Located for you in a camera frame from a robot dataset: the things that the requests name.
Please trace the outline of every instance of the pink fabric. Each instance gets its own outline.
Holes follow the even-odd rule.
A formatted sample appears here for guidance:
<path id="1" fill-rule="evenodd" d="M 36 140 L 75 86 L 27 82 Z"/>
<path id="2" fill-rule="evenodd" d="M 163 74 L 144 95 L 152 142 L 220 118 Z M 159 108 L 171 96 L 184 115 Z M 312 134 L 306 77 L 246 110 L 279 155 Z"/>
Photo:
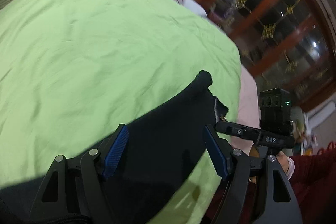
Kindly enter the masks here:
<path id="1" fill-rule="evenodd" d="M 259 106 L 257 85 L 254 78 L 249 74 L 247 69 L 241 67 L 241 88 L 239 93 L 238 117 L 236 123 L 245 126 L 259 127 Z M 238 137 L 231 137 L 231 146 L 239 148 L 247 155 L 253 145 L 252 141 L 243 140 Z"/>

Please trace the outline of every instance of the person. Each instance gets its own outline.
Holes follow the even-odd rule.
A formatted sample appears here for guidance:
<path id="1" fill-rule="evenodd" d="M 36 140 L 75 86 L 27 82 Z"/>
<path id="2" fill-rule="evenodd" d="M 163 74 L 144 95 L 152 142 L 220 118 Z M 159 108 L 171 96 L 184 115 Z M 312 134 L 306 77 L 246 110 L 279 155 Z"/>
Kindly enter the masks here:
<path id="1" fill-rule="evenodd" d="M 255 156 L 254 149 L 251 149 L 250 155 Z M 287 157 L 281 152 L 277 159 L 292 185 L 303 223 L 335 223 L 336 149 L 313 156 Z M 250 223 L 254 191 L 255 185 L 249 182 L 239 224 Z M 224 192 L 224 184 L 221 184 L 206 212 L 205 220 L 213 219 Z"/>

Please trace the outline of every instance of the bed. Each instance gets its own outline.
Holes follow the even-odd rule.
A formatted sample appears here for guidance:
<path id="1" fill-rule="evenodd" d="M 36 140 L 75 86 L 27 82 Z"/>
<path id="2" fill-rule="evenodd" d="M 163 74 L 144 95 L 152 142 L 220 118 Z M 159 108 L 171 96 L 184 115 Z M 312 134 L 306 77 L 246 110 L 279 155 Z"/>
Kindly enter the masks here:
<path id="1" fill-rule="evenodd" d="M 0 188 L 79 154 L 200 70 L 229 121 L 258 127 L 256 85 L 235 44 L 172 0 L 13 0 L 0 10 Z M 219 182 L 205 152 L 150 223 L 199 223 Z"/>

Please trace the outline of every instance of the blue gripper pad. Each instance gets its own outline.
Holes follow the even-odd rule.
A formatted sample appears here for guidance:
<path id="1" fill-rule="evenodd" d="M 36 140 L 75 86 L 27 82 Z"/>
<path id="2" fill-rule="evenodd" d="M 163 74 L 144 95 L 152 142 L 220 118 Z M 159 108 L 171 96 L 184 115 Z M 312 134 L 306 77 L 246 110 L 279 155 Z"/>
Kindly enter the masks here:
<path id="1" fill-rule="evenodd" d="M 104 161 L 104 171 L 102 172 L 102 177 L 105 180 L 114 175 L 121 155 L 124 152 L 125 146 L 128 141 L 127 126 L 123 126 L 119 133 L 115 132 L 114 134 L 118 134 L 118 136 L 111 146 L 110 151 L 107 153 Z"/>
<path id="2" fill-rule="evenodd" d="M 226 178 L 229 176 L 226 166 L 226 159 L 207 126 L 205 126 L 203 130 L 203 140 L 205 142 L 205 146 L 208 150 L 217 175 L 222 177 L 223 180 L 226 180 Z"/>

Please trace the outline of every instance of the wooden frame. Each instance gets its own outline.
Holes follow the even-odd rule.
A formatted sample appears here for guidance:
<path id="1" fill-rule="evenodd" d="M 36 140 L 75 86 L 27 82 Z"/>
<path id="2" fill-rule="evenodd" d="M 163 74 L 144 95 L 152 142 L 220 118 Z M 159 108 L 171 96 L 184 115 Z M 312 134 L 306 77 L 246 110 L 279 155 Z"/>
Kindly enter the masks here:
<path id="1" fill-rule="evenodd" d="M 269 8 L 272 7 L 276 3 L 277 0 L 263 0 L 256 9 L 254 9 L 251 14 L 246 17 L 243 22 L 236 27 L 230 34 L 229 37 L 234 40 L 241 34 L 244 30 L 246 30 L 248 27 L 250 27 L 255 20 L 260 17 L 260 15 L 265 14 Z M 209 11 L 215 0 L 196 0 L 206 11 Z M 329 59 L 331 61 L 331 66 L 333 70 L 333 74 L 336 75 L 336 45 L 334 43 L 333 39 L 333 33 L 329 29 L 329 24 L 327 21 L 327 18 L 325 17 L 324 12 L 322 11 L 319 3 L 317 0 L 305 0 L 307 3 L 310 11 L 311 16 L 306 19 L 304 22 L 298 26 L 298 28 L 291 33 L 287 38 L 285 38 L 278 47 L 279 49 L 272 49 L 270 52 L 267 53 L 267 55 L 260 60 L 254 67 L 252 67 L 249 71 L 252 74 L 252 76 L 257 76 L 261 72 L 265 71 L 267 68 L 269 68 L 273 63 L 275 63 L 279 58 L 281 57 L 281 54 L 283 53 L 283 50 L 287 50 L 289 48 L 292 48 L 297 43 L 300 42 L 300 40 L 303 38 L 303 36 L 312 28 L 314 28 L 314 25 L 319 25 L 322 35 L 325 39 L 325 42 L 328 47 L 329 51 Z M 309 73 L 304 73 L 305 77 L 299 77 L 298 79 L 295 79 L 288 83 L 288 86 L 293 86 L 294 84 L 298 85 L 300 82 L 302 82 L 306 77 L 309 77 L 310 73 L 314 71 L 318 67 L 318 64 L 322 61 L 324 61 L 325 56 L 321 56 L 319 60 L 317 60 L 316 64 L 313 65 L 313 67 L 309 70 Z M 316 107 L 319 103 L 322 102 L 322 100 L 325 100 L 328 98 L 328 96 L 332 95 L 334 92 L 336 92 L 336 78 L 331 82 L 327 83 L 326 85 L 322 86 L 320 89 L 316 90 L 313 94 L 309 95 L 309 97 L 302 102 L 299 103 L 299 105 L 304 109 L 305 111 L 308 111 L 314 107 Z"/>

